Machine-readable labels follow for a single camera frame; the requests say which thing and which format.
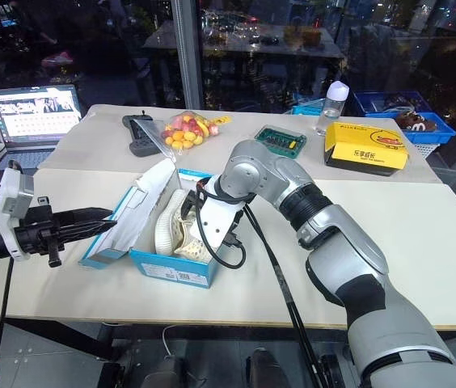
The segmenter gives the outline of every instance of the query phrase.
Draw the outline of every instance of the plastic water bottle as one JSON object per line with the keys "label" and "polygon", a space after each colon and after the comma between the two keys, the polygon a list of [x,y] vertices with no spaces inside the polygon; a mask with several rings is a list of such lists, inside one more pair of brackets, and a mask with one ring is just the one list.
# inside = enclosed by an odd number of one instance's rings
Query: plastic water bottle
{"label": "plastic water bottle", "polygon": [[327,127],[341,116],[349,90],[350,88],[340,81],[331,83],[323,103],[322,113],[319,115],[318,123],[316,124],[316,133],[318,135],[325,136]]}

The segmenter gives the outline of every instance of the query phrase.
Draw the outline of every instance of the cardboard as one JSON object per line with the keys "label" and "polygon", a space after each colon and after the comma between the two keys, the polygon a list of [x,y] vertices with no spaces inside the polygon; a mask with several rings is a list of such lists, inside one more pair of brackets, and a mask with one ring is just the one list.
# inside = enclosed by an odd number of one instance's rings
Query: cardboard
{"label": "cardboard", "polygon": [[206,176],[210,175],[190,170],[178,174],[169,159],[149,169],[128,189],[110,217],[117,225],[95,238],[79,264],[104,269],[128,256],[144,275],[209,288],[217,270],[214,259],[202,263],[153,253],[156,221],[172,193],[177,188],[194,188]]}
{"label": "cardboard", "polygon": [[406,166],[408,152],[399,133],[376,127],[332,123],[325,137],[325,163],[331,167],[391,175]]}

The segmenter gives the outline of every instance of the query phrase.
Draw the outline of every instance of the white table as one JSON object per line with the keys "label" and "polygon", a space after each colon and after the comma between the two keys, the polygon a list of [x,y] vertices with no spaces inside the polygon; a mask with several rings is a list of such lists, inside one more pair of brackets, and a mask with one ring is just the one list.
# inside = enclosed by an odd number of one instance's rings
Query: white table
{"label": "white table", "polygon": [[[129,152],[131,137],[121,123],[126,115],[141,115],[142,110],[155,120],[169,120],[181,113],[178,109],[117,107],[94,105],[80,124],[76,125],[58,144],[56,150],[40,165],[44,168],[79,169],[91,171],[147,171],[163,159],[162,154],[137,158]],[[177,156],[181,168],[217,174],[224,169],[233,147],[241,140],[253,138],[266,124],[303,133],[307,143],[298,162],[315,179],[370,180],[384,182],[441,183],[424,157],[406,139],[392,119],[341,117],[342,121],[368,124],[401,133],[410,157],[403,170],[390,177],[327,167],[323,161],[324,137],[315,134],[317,116],[272,115],[264,113],[198,111],[208,118],[231,116],[232,121],[220,127],[221,134],[209,137],[200,147]]]}
{"label": "white table", "polygon": [[[54,211],[86,206],[113,209],[138,176],[43,169],[35,176],[35,190],[37,196],[50,196]],[[456,196],[451,190],[434,183],[322,179],[316,183],[382,248],[395,287],[435,327],[456,329]],[[309,281],[307,252],[298,246],[288,222],[260,199],[251,207],[306,326],[344,327],[344,310],[326,302]],[[46,256],[34,255],[15,265],[8,314],[55,320],[290,326],[268,258],[246,221],[239,226],[239,235],[248,251],[247,263],[237,271],[219,268],[208,290],[143,276],[129,259],[103,271],[82,268],[77,262],[91,240],[68,244],[59,268],[49,268]],[[238,260],[239,252],[226,259]],[[0,284],[5,273],[6,260],[2,260]]]}
{"label": "white table", "polygon": [[[314,58],[344,58],[337,44],[334,43],[326,28],[318,28],[321,33],[320,44],[315,47],[302,47],[299,44],[291,46],[284,42],[284,30],[286,26],[257,24],[262,36],[277,37],[278,44],[250,44],[249,37],[239,38],[235,34],[226,34],[226,42],[220,44],[203,43],[203,49],[208,51],[235,52],[235,53],[258,53],[289,56],[303,56]],[[153,32],[144,43],[144,49],[176,50],[176,34],[171,20],[167,20],[162,26]]]}

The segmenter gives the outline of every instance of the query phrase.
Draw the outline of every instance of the white sneaker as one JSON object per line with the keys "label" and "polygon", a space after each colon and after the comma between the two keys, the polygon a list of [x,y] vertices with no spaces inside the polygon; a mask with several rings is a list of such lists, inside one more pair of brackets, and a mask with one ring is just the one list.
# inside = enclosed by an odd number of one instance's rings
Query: white sneaker
{"label": "white sneaker", "polygon": [[179,224],[181,226],[181,233],[183,234],[183,241],[174,251],[176,255],[184,257],[185,259],[201,261],[203,263],[208,263],[212,256],[206,249],[204,243],[193,237],[190,234],[190,228],[196,220],[196,212],[191,210],[188,212],[187,219],[182,220],[181,217],[178,217]]}
{"label": "white sneaker", "polygon": [[156,221],[154,247],[159,255],[172,254],[185,259],[208,263],[212,256],[204,243],[190,234],[190,228],[196,220],[196,212],[191,209],[186,218],[181,218],[181,205],[187,192],[178,189],[173,194],[165,210]]}
{"label": "white sneaker", "polygon": [[154,228],[154,248],[159,255],[170,256],[179,243],[183,241],[183,232],[178,222],[181,204],[187,197],[187,192],[177,189],[165,210],[159,215]]}

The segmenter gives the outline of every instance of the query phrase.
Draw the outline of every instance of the blue shoe box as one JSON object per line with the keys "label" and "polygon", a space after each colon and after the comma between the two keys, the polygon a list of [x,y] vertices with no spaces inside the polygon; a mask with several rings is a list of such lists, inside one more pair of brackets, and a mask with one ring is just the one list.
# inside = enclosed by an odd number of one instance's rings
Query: blue shoe box
{"label": "blue shoe box", "polygon": [[[156,200],[150,201],[144,198],[137,204],[137,206],[150,206],[150,209],[146,210],[148,214],[146,222],[142,226],[132,247],[129,249],[122,247],[120,250],[113,249],[112,247],[98,248],[96,245],[100,244],[100,239],[103,238],[101,235],[95,238],[95,241],[91,244],[79,263],[91,268],[104,269],[118,259],[128,256],[134,262],[136,268],[146,276],[208,289],[217,271],[217,262],[214,259],[210,260],[209,263],[202,263],[180,257],[153,253],[155,252],[154,229],[156,221],[159,214],[166,208],[174,190],[177,188],[190,190],[195,187],[197,180],[207,176],[210,175],[199,171],[174,171]],[[119,217],[118,213],[125,206],[122,205],[123,202],[127,201],[133,195],[133,190],[137,190],[137,188],[130,188],[126,192],[124,198],[117,205],[112,219]]]}

